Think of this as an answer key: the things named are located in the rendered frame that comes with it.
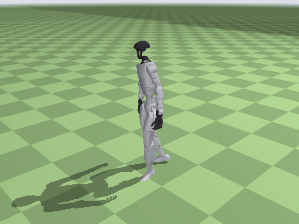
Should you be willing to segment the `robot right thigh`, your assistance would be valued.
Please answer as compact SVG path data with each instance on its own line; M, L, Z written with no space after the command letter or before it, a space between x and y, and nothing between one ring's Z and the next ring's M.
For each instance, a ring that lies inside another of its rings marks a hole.
M142 130L143 130L143 126L144 126L146 115L147 115L147 113L146 113L146 111L144 109L144 103L143 103L140 106L140 113L139 113L140 124L141 124ZM153 139L155 138L155 136L156 136L156 132L154 132Z

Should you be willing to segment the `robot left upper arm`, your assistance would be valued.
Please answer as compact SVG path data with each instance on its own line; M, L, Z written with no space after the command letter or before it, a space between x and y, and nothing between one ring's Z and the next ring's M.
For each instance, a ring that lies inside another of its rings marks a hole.
M153 88L153 93L157 94L157 88L158 87L162 88L160 79L159 79L159 76L157 73L157 67L153 64L149 64L146 66L146 70L147 70L147 73L150 75L153 84L155 85L155 87Z

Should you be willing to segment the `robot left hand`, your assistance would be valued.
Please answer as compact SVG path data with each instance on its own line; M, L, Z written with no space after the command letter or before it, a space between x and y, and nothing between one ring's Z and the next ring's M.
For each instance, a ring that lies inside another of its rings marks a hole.
M156 119L153 122L153 124L151 124L151 126L153 126L155 124L155 127L153 128L153 130L157 130L157 129L162 128L162 125L163 125L162 116L163 116L163 114L162 115L158 115L158 110L157 110L156 111Z

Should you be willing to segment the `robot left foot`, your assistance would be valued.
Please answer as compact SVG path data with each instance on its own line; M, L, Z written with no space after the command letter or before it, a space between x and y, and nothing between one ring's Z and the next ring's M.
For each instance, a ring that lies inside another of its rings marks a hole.
M152 173L149 174L149 172L146 172L141 178L140 181L146 181L147 179L149 179L151 176L153 176L155 174L155 171L152 169Z

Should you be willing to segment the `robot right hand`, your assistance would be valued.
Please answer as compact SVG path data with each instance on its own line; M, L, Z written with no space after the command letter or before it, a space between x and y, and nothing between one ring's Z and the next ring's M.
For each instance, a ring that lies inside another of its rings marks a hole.
M143 101L143 102L144 102L144 101ZM142 102L141 99L138 100L138 103L139 103L139 105L138 105L138 112L139 112L139 113L140 113L140 106L141 106L141 104L143 104L143 102Z

